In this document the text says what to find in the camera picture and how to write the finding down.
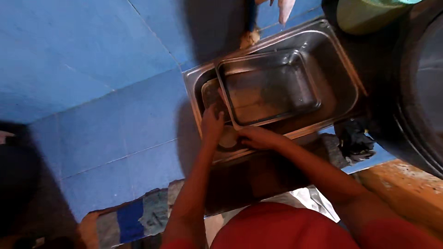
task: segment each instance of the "large container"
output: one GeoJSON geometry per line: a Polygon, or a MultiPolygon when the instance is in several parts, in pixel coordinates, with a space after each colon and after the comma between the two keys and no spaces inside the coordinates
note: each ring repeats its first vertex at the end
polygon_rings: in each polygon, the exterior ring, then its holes
{"type": "Polygon", "coordinates": [[[297,50],[223,60],[217,73],[234,128],[264,125],[320,107],[297,50]]]}

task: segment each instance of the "person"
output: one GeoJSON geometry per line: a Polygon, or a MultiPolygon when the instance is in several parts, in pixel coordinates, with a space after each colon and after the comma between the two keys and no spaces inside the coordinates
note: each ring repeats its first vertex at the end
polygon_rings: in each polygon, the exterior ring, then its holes
{"type": "MultiPolygon", "coordinates": [[[[173,207],[161,249],[207,247],[203,221],[210,167],[223,131],[223,113],[210,106],[202,118],[202,146],[173,207]]],[[[400,218],[376,195],[290,139],[260,127],[238,132],[243,144],[288,158],[332,203],[350,232],[326,216],[276,202],[246,207],[223,226],[211,248],[442,248],[436,238],[400,218]]]]}

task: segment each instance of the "forearm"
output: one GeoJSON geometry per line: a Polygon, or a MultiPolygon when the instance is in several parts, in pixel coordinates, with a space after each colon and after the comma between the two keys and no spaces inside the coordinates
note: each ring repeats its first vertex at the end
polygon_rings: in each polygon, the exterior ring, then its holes
{"type": "Polygon", "coordinates": [[[379,218],[399,218],[376,195],[329,162],[288,140],[277,151],[295,164],[332,203],[351,233],[379,218]]]}
{"type": "Polygon", "coordinates": [[[213,143],[202,145],[191,173],[174,203],[163,233],[165,243],[177,238],[190,239],[198,246],[204,243],[205,198],[215,147],[213,143]]]}
{"type": "Polygon", "coordinates": [[[352,177],[292,141],[288,140],[277,151],[291,160],[333,204],[368,193],[352,177]]]}

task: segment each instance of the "red shirt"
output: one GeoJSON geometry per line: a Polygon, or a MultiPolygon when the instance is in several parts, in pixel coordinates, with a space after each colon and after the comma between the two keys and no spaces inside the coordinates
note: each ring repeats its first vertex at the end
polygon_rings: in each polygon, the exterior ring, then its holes
{"type": "MultiPolygon", "coordinates": [[[[177,239],[161,249],[196,249],[177,239]]],[[[434,237],[401,219],[379,219],[367,224],[357,241],[326,216],[305,208],[260,202],[234,216],[216,235],[211,249],[443,249],[434,237]]]]}

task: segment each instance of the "wooden surface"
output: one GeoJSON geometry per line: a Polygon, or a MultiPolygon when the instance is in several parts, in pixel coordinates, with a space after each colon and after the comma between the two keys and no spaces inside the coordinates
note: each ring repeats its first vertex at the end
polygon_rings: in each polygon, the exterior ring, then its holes
{"type": "Polygon", "coordinates": [[[395,212],[443,241],[442,180],[399,159],[357,174],[395,212]]]}

